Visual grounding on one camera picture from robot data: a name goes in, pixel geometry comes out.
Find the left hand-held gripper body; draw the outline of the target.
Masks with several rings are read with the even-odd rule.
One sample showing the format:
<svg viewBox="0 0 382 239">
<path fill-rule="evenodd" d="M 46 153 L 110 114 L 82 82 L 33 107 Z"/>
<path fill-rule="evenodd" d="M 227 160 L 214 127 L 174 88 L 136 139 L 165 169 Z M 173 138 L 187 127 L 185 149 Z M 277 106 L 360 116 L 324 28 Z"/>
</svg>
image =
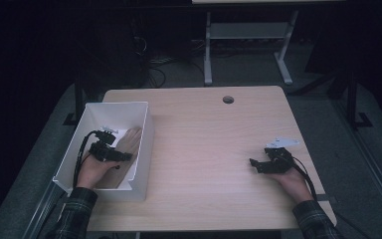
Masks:
<svg viewBox="0 0 382 239">
<path fill-rule="evenodd" d="M 116 140 L 115 134 L 116 130 L 112 130 L 108 127 L 96 130 L 95 137 L 97 141 L 91 144 L 89 153 L 99 161 L 115 161 L 113 155 L 117 150 L 111 146 Z"/>
</svg>

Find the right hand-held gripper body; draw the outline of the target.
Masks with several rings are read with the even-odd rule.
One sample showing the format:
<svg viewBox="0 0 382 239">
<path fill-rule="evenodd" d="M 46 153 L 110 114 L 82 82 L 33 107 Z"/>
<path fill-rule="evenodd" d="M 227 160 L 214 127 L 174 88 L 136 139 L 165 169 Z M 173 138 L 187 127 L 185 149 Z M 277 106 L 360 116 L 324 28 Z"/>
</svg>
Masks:
<svg viewBox="0 0 382 239">
<path fill-rule="evenodd" d="M 285 173 L 295 166 L 292 154 L 287 150 L 287 146 L 299 144 L 297 139 L 276 137 L 272 142 L 267 143 L 265 154 L 269 157 L 269 165 L 273 173 Z"/>
</svg>

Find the white plastic box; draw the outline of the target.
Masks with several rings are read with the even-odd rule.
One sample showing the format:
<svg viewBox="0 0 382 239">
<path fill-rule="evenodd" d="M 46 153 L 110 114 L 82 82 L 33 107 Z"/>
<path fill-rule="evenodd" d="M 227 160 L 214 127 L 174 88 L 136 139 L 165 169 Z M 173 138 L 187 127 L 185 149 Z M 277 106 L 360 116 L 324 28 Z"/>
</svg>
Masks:
<svg viewBox="0 0 382 239">
<path fill-rule="evenodd" d="M 147 102 L 86 104 L 53 181 L 71 194 L 77 156 L 85 136 L 93 130 L 109 130 L 115 136 L 112 146 L 116 146 L 125 133 L 134 127 L 142 129 L 135 162 L 118 187 L 101 188 L 102 180 L 95 192 L 100 201 L 143 201 L 146 197 L 154 137 L 154 126 Z"/>
</svg>

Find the person's left hand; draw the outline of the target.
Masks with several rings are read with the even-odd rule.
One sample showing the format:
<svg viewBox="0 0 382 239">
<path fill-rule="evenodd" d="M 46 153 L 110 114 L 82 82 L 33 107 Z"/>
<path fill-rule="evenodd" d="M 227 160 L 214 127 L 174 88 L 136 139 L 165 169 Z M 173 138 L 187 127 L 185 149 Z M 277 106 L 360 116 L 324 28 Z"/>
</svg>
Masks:
<svg viewBox="0 0 382 239">
<path fill-rule="evenodd" d="M 76 187 L 93 190 L 110 169 L 118 166 L 119 163 L 116 161 L 99 161 L 87 153 L 82 161 Z"/>
</svg>

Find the person's right hand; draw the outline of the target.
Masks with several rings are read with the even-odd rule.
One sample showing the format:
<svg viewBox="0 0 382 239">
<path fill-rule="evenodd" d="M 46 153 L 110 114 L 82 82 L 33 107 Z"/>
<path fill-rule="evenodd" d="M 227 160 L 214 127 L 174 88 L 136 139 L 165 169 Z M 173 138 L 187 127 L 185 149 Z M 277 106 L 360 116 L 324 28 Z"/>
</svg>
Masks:
<svg viewBox="0 0 382 239">
<path fill-rule="evenodd" d="M 285 173 L 269 174 L 269 178 L 275 180 L 296 204 L 313 199 L 305 179 L 294 168 Z"/>
</svg>

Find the black metal stand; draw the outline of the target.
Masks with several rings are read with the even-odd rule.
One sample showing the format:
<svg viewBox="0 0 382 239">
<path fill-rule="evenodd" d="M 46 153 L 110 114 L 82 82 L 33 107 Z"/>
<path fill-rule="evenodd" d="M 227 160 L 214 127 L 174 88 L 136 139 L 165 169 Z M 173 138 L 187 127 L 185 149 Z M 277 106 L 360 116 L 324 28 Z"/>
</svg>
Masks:
<svg viewBox="0 0 382 239">
<path fill-rule="evenodd" d="M 353 71 L 346 73 L 347 96 L 346 96 L 346 119 L 353 130 L 360 127 L 372 127 L 373 124 L 366 113 L 359 112 L 357 107 L 357 80 Z"/>
<path fill-rule="evenodd" d="M 81 81 L 80 75 L 77 75 L 75 78 L 74 93 L 75 93 L 75 111 L 73 113 L 67 114 L 64 120 L 64 125 L 77 126 L 84 110 L 83 89 L 82 89 L 82 81 Z"/>
</svg>

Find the white metal table frame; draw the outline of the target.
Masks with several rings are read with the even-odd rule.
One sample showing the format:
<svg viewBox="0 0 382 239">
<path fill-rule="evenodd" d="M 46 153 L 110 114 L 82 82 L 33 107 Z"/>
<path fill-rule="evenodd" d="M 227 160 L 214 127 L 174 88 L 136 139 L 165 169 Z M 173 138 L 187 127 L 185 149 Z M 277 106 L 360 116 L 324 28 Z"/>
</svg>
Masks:
<svg viewBox="0 0 382 239">
<path fill-rule="evenodd" d="M 213 22 L 213 10 L 206 13 L 205 26 L 205 54 L 204 54 L 204 85 L 213 85 L 211 41 L 212 40 L 282 40 L 282 47 L 274 53 L 275 61 L 286 85 L 292 85 L 293 81 L 286 64 L 286 53 L 293 34 L 300 4 L 326 4 L 339 3 L 344 0 L 192 0 L 195 6 L 220 6 L 231 5 L 235 10 L 239 7 L 273 7 L 283 10 L 289 7 L 289 17 L 286 21 L 262 22 Z"/>
</svg>

